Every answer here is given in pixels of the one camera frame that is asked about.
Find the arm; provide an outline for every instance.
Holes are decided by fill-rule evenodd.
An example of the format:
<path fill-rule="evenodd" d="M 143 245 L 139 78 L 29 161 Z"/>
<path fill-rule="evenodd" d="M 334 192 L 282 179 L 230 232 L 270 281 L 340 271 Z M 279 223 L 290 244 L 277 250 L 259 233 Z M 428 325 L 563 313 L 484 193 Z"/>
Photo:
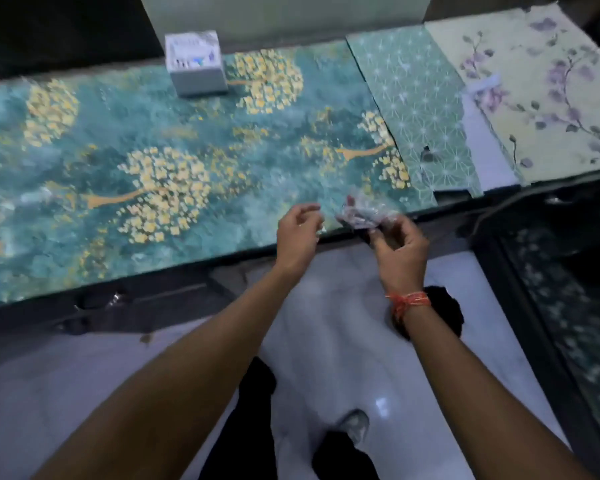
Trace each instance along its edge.
<path fill-rule="evenodd" d="M 291 209 L 278 226 L 273 269 L 126 380 L 34 478 L 180 478 L 309 266 L 322 225 L 318 209 Z"/>
<path fill-rule="evenodd" d="M 407 217 L 391 230 L 393 250 L 371 234 L 389 293 L 422 291 L 429 243 Z M 494 377 L 430 306 L 402 320 L 451 431 L 478 479 L 592 479 L 568 448 Z"/>

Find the black pants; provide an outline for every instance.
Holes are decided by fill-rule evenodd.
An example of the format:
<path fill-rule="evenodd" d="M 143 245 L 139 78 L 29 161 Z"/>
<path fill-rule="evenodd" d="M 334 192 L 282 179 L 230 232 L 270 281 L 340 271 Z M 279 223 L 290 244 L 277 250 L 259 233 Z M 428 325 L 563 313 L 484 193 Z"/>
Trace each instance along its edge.
<path fill-rule="evenodd" d="M 261 387 L 261 382 L 254 387 L 254 376 L 257 375 L 252 363 L 240 383 L 238 404 L 209 453 L 200 480 L 254 475 L 258 480 L 277 480 L 276 453 L 271 434 L 271 393 L 275 379 L 272 388 Z M 245 387 L 246 381 L 251 383 L 249 387 Z M 378 478 L 371 459 L 357 450 L 347 434 L 341 431 L 326 434 L 313 455 L 312 467 L 320 480 Z"/>

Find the left hand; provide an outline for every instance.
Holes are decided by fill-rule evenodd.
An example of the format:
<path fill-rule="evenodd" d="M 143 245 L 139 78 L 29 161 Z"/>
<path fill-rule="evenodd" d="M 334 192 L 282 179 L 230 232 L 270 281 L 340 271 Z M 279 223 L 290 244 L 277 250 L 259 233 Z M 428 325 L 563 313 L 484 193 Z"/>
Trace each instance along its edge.
<path fill-rule="evenodd" d="M 278 222 L 276 268 L 300 281 L 315 256 L 324 217 L 319 203 L 294 205 Z"/>

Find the foot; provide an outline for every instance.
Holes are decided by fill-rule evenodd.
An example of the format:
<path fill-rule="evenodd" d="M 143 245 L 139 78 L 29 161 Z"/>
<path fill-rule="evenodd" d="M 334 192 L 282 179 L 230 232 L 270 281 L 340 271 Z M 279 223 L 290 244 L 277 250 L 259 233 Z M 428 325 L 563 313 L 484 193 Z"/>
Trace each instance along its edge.
<path fill-rule="evenodd" d="M 358 446 L 365 440 L 369 430 L 369 416 L 360 409 L 354 409 L 344 416 L 335 430 L 346 433 L 353 441 L 353 445 Z"/>
<path fill-rule="evenodd" d="M 255 357 L 240 382 L 240 396 L 272 395 L 276 390 L 276 377 L 259 357 Z"/>

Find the clear plastic wrapper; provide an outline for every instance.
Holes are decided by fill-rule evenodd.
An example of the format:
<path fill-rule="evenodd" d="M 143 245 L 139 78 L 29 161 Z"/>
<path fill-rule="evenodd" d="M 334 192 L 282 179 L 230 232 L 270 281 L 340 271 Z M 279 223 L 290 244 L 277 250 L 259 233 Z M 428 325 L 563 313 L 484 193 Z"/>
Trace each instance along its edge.
<path fill-rule="evenodd" d="M 373 229 L 381 223 L 392 223 L 400 215 L 400 209 L 387 198 L 366 195 L 362 190 L 352 187 L 347 201 L 342 206 L 338 220 L 353 229 Z"/>

